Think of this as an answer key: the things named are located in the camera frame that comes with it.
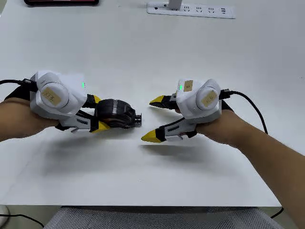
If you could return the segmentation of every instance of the yellow tip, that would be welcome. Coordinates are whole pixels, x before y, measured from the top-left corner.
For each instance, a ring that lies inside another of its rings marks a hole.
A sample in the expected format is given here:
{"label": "yellow tip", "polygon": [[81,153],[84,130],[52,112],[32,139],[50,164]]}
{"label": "yellow tip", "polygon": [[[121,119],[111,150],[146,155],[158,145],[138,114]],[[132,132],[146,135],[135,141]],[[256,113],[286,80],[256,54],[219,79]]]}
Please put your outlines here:
{"label": "yellow tip", "polygon": [[97,133],[97,132],[108,130],[108,129],[110,129],[110,127],[107,124],[99,121],[99,128],[97,130],[92,131],[92,133]]}
{"label": "yellow tip", "polygon": [[141,140],[145,142],[161,143],[161,141],[156,137],[156,130],[148,132],[143,137],[141,137]]}
{"label": "yellow tip", "polygon": [[161,95],[161,96],[155,98],[154,100],[151,100],[151,101],[149,102],[149,104],[152,104],[152,103],[160,103],[160,102],[162,101],[163,98],[164,98],[164,95]]}
{"label": "yellow tip", "polygon": [[94,100],[95,100],[95,103],[97,104],[101,99],[99,97],[97,97],[96,95],[93,96],[94,97]]}

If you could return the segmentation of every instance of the power strip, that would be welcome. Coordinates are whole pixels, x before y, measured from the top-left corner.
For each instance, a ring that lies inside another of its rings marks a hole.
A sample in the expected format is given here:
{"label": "power strip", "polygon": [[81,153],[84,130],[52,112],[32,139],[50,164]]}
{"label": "power strip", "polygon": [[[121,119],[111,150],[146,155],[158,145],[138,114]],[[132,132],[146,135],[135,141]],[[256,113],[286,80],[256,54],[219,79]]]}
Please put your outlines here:
{"label": "power strip", "polygon": [[207,6],[201,4],[182,4],[180,10],[171,10],[168,3],[149,2],[147,12],[152,14],[193,16],[206,18],[235,19],[234,7],[229,6]]}

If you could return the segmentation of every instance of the beige label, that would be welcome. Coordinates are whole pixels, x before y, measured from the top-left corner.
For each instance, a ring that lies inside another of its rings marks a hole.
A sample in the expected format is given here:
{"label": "beige label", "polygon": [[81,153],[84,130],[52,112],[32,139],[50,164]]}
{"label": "beige label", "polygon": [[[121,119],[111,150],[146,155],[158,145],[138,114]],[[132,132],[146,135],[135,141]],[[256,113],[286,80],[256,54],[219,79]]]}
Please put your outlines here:
{"label": "beige label", "polygon": [[217,94],[215,91],[210,91],[205,98],[201,100],[205,107],[208,107],[215,99],[217,98]]}
{"label": "beige label", "polygon": [[193,81],[188,80],[184,82],[184,92],[191,92],[193,88]]}
{"label": "beige label", "polygon": [[44,91],[41,94],[43,95],[43,97],[49,100],[50,103],[52,103],[54,106],[56,106],[61,102],[61,98],[49,87],[44,89]]}

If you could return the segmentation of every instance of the white tabletop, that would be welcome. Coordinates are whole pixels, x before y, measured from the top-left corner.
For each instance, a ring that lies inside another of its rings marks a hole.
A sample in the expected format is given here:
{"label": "white tabletop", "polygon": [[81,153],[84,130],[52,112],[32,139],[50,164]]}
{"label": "white tabletop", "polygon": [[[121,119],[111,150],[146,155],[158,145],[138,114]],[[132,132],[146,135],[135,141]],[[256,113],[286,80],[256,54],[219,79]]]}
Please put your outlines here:
{"label": "white tabletop", "polygon": [[[141,136],[181,117],[149,107],[151,99],[173,93],[179,78],[214,78],[249,95],[270,135],[304,154],[305,3],[191,2],[235,6],[236,20],[150,15],[143,0],[39,8],[8,1],[0,79],[83,73],[89,93],[129,102],[142,127],[96,135],[49,128],[2,142],[0,204],[279,206],[238,150],[199,135],[159,145]],[[14,87],[1,85],[0,98]],[[261,128],[242,98],[228,104]]]}

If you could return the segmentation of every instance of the smartphone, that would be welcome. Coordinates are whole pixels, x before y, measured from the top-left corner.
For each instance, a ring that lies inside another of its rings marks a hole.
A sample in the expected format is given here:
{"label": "smartphone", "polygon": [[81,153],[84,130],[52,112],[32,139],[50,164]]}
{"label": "smartphone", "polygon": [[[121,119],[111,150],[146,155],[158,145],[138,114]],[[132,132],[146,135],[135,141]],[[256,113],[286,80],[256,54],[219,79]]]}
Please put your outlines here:
{"label": "smartphone", "polygon": [[97,5],[99,3],[99,0],[24,0],[24,2],[30,6],[54,6],[54,5],[88,6],[88,5]]}

